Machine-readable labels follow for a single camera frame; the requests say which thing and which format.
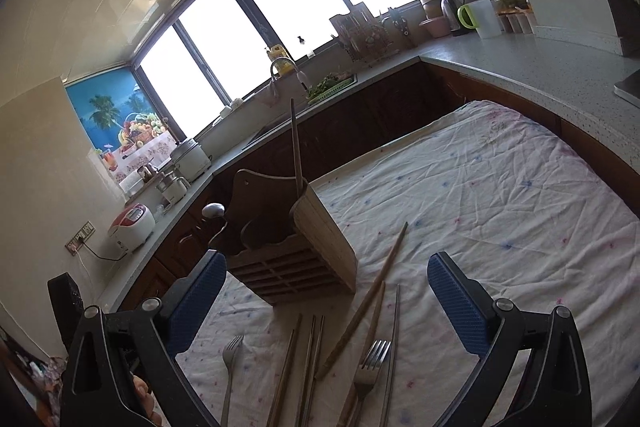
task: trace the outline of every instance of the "red and white rice cooker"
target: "red and white rice cooker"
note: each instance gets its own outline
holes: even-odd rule
[[[156,226],[151,210],[137,203],[125,208],[111,223],[109,237],[113,237],[123,253],[130,253],[142,245]]]

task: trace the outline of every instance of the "green handle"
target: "green handle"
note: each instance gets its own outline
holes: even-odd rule
[[[471,21],[471,24],[468,24],[463,17],[463,14],[466,14],[468,19]],[[460,20],[460,24],[462,24],[465,28],[469,30],[475,30],[478,28],[478,21],[474,17],[473,12],[469,9],[468,4],[463,4],[460,8],[458,8],[458,19]]]

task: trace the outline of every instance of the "sink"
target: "sink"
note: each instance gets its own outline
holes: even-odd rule
[[[297,105],[295,107],[296,110],[296,116],[301,116],[305,110],[308,108],[308,103],[302,102],[299,105]],[[252,137],[251,140],[249,140],[249,143],[247,145],[245,145],[242,149],[246,149],[247,147],[249,147],[252,143],[254,143],[256,140],[259,140],[260,138],[262,138],[264,135],[269,134],[271,131],[273,131],[274,129],[277,129],[278,127],[289,123],[291,121],[291,115],[287,112],[279,117],[277,117],[275,120],[270,121],[270,123],[268,123],[267,125],[263,126],[260,128],[260,130],[254,135],[254,137]]]

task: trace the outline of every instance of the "plastic pitcher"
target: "plastic pitcher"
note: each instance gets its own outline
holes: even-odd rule
[[[481,39],[497,37],[502,33],[500,22],[491,0],[473,1],[458,8],[460,23],[470,30],[477,30]]]

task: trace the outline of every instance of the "green basket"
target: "green basket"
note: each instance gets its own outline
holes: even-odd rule
[[[328,99],[330,96],[336,94],[338,91],[344,89],[347,86],[351,86],[356,81],[355,77],[351,75],[349,78],[345,78],[341,81],[340,84],[336,84],[331,89],[327,89],[325,92],[320,93],[319,95],[310,98],[308,100],[308,105],[314,105],[315,103],[322,102],[322,100]]]

